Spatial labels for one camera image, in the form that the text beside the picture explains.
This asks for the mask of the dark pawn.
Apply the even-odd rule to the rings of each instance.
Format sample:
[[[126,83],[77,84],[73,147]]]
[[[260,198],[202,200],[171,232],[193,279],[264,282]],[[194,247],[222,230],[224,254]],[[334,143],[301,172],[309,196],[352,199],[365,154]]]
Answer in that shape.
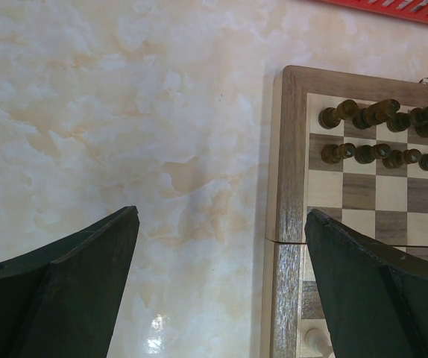
[[[355,154],[356,147],[353,143],[329,144],[323,147],[321,159],[327,164],[336,164],[342,160],[354,157]]]

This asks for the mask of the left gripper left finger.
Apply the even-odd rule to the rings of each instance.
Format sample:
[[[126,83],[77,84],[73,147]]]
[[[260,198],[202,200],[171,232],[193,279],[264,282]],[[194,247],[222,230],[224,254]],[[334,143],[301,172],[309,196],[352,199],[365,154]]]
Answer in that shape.
[[[123,207],[0,262],[0,357],[105,357],[138,232]]]

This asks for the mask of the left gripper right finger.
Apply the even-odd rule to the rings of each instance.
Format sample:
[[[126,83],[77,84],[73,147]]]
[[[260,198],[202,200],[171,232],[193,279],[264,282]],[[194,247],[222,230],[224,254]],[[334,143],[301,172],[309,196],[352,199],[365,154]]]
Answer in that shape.
[[[317,209],[305,235],[337,357],[428,357],[428,261]]]

